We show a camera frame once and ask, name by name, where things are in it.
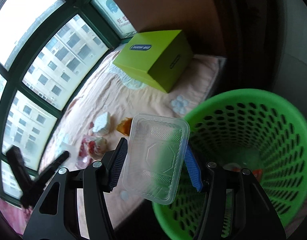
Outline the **clear plastic food tray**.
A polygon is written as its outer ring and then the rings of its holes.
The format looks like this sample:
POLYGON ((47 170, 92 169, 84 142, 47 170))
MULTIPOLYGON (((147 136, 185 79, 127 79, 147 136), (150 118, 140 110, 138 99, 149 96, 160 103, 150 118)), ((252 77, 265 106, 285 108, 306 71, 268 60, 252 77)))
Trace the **clear plastic food tray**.
POLYGON ((138 114, 131 123, 123 184, 130 193, 161 205, 177 193, 190 135, 181 118, 138 114))

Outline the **white plastic cup lid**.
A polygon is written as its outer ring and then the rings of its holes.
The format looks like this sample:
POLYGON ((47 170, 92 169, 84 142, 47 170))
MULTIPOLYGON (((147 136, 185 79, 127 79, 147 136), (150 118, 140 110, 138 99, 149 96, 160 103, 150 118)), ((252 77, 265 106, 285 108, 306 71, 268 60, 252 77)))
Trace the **white plastic cup lid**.
POLYGON ((240 172, 241 170, 241 166, 237 163, 228 163, 228 164, 225 164, 223 166, 223 168, 225 170, 228 170, 228 171, 234 171, 234 172, 240 172))

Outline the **pink wet wipes pack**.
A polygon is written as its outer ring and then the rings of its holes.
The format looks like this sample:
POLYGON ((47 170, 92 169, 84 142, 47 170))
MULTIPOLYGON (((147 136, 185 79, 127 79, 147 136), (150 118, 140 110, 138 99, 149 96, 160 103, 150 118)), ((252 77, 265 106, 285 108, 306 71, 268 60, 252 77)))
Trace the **pink wet wipes pack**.
POLYGON ((93 158, 90 153, 93 153, 93 146, 95 137, 90 135, 84 135, 79 147, 79 153, 75 166, 78 169, 84 169, 92 163, 93 158))

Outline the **crumpled red white wrapper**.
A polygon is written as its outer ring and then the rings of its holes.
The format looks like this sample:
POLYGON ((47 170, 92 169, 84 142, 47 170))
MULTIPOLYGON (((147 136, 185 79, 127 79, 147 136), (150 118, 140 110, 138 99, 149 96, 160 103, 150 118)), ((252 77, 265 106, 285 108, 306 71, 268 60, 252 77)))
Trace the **crumpled red white wrapper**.
POLYGON ((104 137, 89 137, 87 139, 88 153, 91 158, 101 159, 107 149, 107 141, 104 137))

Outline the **pink patterned bed blanket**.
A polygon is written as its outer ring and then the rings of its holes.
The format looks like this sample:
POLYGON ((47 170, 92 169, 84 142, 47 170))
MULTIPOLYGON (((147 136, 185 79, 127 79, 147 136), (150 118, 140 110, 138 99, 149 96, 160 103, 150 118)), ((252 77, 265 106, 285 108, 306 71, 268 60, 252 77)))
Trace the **pink patterned bed blanket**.
MULTIPOLYGON (((79 148, 83 135, 96 136, 92 124, 105 112, 111 115, 110 131, 104 135, 107 150, 115 148, 123 136, 116 131, 124 118, 139 113, 182 118, 206 98, 211 96, 213 86, 224 66, 224 57, 195 55, 182 76, 168 94, 147 86, 127 76, 113 64, 119 50, 110 53, 89 77, 81 90, 70 102, 49 141, 41 159, 38 172, 42 172, 61 151, 61 144, 70 145, 71 157, 64 166, 76 170, 79 148)), ((121 224, 139 207, 143 198, 127 193, 122 178, 112 193, 105 194, 113 227, 121 224)), ((24 209, 7 204, 0 197, 0 209, 16 232, 26 228, 24 209)))

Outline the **white styrofoam block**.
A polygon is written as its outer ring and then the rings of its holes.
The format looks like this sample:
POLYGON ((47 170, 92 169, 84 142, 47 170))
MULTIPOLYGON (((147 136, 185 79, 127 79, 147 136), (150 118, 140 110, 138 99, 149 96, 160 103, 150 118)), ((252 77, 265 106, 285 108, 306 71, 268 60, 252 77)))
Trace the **white styrofoam block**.
POLYGON ((108 134, 111 126, 110 118, 111 116, 109 112, 105 112, 98 116, 94 122, 94 126, 92 129, 93 133, 98 136, 108 134))

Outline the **crumpled orange gold wrapper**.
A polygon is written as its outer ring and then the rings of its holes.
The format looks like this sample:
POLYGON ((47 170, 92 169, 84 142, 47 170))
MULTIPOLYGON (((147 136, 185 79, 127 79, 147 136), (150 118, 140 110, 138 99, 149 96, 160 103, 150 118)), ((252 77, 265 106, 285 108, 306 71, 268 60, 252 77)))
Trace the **crumpled orange gold wrapper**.
POLYGON ((124 136, 130 136, 131 124, 133 118, 124 118, 116 127, 116 130, 119 133, 122 133, 124 136))

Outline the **green plastic waste basket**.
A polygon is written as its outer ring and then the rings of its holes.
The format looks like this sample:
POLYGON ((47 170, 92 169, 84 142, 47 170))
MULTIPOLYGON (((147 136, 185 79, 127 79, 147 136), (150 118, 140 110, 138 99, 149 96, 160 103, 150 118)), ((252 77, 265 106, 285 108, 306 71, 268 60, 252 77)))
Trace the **green plastic waste basket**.
MULTIPOLYGON (((207 99, 185 120, 196 159, 263 170, 259 183, 285 230, 307 198, 307 121, 300 111, 277 94, 238 89, 207 99)), ((153 211, 169 238, 194 239, 203 203, 184 168, 175 201, 153 211)))

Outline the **lime green cardboard box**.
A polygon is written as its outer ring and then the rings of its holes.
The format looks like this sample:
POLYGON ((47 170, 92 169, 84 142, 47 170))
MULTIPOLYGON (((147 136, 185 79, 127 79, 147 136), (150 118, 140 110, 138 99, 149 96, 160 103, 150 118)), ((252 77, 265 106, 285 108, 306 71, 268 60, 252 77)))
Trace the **lime green cardboard box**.
POLYGON ((193 54, 182 30, 137 33, 113 64, 129 77, 169 93, 193 54))

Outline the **brown wooden cabinet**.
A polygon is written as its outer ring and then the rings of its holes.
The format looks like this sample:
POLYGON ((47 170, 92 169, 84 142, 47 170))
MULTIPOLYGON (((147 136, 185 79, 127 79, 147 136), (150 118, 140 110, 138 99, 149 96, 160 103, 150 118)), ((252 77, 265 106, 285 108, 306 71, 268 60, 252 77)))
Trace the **brown wooden cabinet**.
POLYGON ((195 54, 225 54, 214 0, 114 0, 137 32, 182 30, 195 54))

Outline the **green window frame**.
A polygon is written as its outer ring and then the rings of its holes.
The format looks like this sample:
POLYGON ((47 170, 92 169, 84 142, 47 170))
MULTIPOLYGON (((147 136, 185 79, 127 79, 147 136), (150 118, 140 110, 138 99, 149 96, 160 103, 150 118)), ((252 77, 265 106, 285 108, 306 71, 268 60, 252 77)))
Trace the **green window frame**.
POLYGON ((20 205, 8 148, 36 177, 71 101, 134 34, 114 0, 0 0, 0 198, 20 205))

